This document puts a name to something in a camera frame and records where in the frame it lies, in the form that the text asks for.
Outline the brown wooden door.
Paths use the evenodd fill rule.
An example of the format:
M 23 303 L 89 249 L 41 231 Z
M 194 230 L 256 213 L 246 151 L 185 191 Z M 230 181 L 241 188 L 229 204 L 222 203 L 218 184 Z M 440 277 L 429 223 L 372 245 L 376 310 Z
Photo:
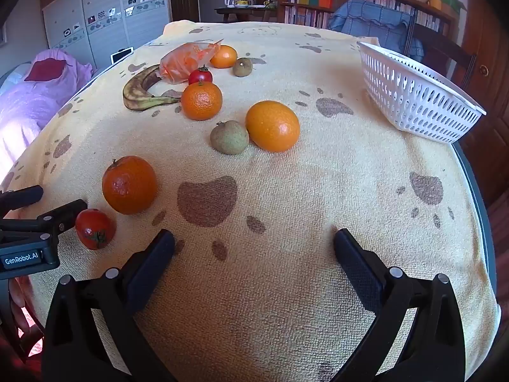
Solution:
M 476 55 L 467 93 L 487 114 L 461 146 L 490 206 L 508 190 L 508 31 L 487 0 L 468 0 L 463 49 Z

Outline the large orange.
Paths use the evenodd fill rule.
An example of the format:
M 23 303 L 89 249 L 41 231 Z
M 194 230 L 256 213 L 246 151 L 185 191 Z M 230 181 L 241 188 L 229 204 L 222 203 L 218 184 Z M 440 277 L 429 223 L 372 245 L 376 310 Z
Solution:
M 251 106 L 245 119 L 251 141 L 271 153 L 292 148 L 300 136 L 296 114 L 283 103 L 260 101 Z

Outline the small orange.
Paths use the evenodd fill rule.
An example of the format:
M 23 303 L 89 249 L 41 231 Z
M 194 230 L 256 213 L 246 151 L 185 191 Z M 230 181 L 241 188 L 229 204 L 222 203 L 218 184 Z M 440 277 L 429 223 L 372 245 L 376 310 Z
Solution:
M 237 61 L 237 52 L 232 46 L 222 45 L 211 58 L 210 63 L 215 68 L 233 67 Z

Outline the white plastic basket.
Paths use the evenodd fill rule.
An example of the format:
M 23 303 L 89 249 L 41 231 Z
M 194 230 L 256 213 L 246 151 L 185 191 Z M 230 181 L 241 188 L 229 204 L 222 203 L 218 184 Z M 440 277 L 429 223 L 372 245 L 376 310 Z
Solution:
M 452 144 L 487 112 L 468 93 L 418 61 L 359 41 L 367 92 L 396 129 Z

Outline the green kiwi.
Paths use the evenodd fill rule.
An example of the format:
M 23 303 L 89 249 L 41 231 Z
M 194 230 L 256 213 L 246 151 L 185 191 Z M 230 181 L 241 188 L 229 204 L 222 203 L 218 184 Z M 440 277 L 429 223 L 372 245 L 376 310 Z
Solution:
M 253 71 L 253 63 L 249 58 L 239 58 L 232 67 L 232 73 L 239 78 L 247 77 Z
M 211 131 L 211 146 L 219 153 L 237 155 L 249 144 L 247 129 L 235 120 L 219 122 Z

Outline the mandarin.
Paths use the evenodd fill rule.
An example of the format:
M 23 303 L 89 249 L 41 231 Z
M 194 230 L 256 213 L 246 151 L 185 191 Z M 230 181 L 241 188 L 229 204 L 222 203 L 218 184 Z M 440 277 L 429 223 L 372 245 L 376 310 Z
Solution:
M 103 174 L 103 197 L 109 206 L 123 215 L 148 209 L 157 196 L 158 181 L 154 168 L 135 155 L 114 159 Z
M 220 112 L 223 93 L 211 82 L 196 82 L 185 88 L 180 102 L 184 115 L 189 119 L 209 120 Z

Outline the white wardrobe with stickers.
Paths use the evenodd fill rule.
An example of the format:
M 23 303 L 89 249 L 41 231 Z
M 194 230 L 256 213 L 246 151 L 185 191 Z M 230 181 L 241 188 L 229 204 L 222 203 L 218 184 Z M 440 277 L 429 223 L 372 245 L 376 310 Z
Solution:
M 158 37 L 170 22 L 168 0 L 40 0 L 51 48 L 103 69 L 113 54 Z

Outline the yellow paw print towel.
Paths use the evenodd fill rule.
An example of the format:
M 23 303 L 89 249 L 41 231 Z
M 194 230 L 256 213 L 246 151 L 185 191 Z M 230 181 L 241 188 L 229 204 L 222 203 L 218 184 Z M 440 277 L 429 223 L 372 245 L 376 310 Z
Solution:
M 128 110 L 122 88 L 137 71 L 193 41 L 221 40 L 254 70 L 213 73 L 223 93 L 217 120 L 242 122 L 251 106 L 283 103 L 298 142 L 283 153 L 249 145 L 218 153 L 216 120 L 188 119 L 178 105 Z M 22 287 L 45 321 L 59 278 L 97 277 L 170 230 L 177 253 L 136 321 L 181 381 L 326 381 L 373 321 L 334 255 L 347 229 L 386 265 L 431 279 L 447 275 L 457 297 L 466 372 L 493 344 L 500 309 L 488 277 L 479 218 L 453 147 L 401 132 L 368 96 L 352 36 L 272 23 L 166 25 L 163 34 L 109 69 L 57 113 L 3 177 L 1 188 L 41 185 L 32 218 L 85 200 L 115 221 L 104 249 L 74 232 L 59 240 L 59 268 Z M 135 155 L 154 168 L 152 205 L 112 209 L 103 174 Z

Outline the spotted ripe banana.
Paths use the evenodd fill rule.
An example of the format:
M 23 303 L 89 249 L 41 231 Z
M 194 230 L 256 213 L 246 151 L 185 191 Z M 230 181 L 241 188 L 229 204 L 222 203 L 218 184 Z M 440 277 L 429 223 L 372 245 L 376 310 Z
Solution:
M 122 89 L 123 105 L 128 110 L 144 111 L 157 106 L 179 103 L 179 97 L 155 97 L 148 89 L 161 80 L 159 66 L 153 65 L 133 76 Z

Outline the bag of orange slices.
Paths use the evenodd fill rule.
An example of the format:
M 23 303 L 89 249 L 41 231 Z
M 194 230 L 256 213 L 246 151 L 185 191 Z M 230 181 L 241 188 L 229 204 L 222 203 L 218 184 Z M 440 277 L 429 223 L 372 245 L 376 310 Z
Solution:
M 187 81 L 192 72 L 206 66 L 218 53 L 222 41 L 187 42 L 167 53 L 161 60 L 158 76 L 176 85 Z

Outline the red tomato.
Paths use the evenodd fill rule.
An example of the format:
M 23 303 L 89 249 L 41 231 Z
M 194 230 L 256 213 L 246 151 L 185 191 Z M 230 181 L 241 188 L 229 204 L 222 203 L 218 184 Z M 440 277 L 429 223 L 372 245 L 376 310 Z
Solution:
M 75 229 L 85 247 L 98 250 L 106 247 L 114 238 L 115 224 L 99 209 L 84 209 L 76 218 Z
M 198 82 L 213 82 L 213 76 L 208 67 L 202 66 L 190 73 L 188 77 L 188 84 L 192 85 Z

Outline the dark wooden side table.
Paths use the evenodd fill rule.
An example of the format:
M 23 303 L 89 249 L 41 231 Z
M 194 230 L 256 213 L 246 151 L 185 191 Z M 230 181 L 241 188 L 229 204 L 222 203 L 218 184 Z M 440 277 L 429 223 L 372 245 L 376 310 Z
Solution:
M 232 6 L 215 9 L 224 23 L 249 22 L 252 17 L 255 21 L 269 22 L 277 18 L 277 9 L 264 5 Z

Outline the dark wooden chair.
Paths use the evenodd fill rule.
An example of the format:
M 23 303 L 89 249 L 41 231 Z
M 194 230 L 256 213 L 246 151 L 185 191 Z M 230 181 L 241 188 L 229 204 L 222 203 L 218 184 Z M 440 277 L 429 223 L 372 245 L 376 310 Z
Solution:
M 416 15 L 411 16 L 407 28 L 406 43 L 403 51 L 403 55 L 406 57 L 410 56 L 413 38 L 421 42 L 424 50 L 430 49 L 432 53 L 437 53 L 441 60 L 455 61 L 459 67 L 464 69 L 463 78 L 457 85 L 462 89 L 466 89 L 469 86 L 477 60 L 477 55 L 475 53 L 469 54 L 461 46 L 453 42 L 453 40 L 450 40 L 433 29 L 418 24 Z

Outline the pink bedding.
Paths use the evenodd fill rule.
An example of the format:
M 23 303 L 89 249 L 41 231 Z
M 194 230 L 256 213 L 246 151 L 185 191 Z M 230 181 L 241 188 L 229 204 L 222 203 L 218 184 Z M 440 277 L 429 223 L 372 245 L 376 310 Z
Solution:
M 93 73 L 92 64 L 81 63 L 63 50 L 44 50 L 21 80 L 1 94 L 2 177 Z

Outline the white tablet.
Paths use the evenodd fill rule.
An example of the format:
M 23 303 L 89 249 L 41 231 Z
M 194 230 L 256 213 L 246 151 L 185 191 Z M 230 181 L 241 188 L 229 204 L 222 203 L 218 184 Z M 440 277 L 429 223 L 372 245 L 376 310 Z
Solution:
M 110 62 L 111 62 L 111 64 L 115 65 L 115 63 L 121 61 L 123 58 L 129 56 L 133 52 L 134 52 L 134 49 L 132 46 L 122 48 L 110 56 Z

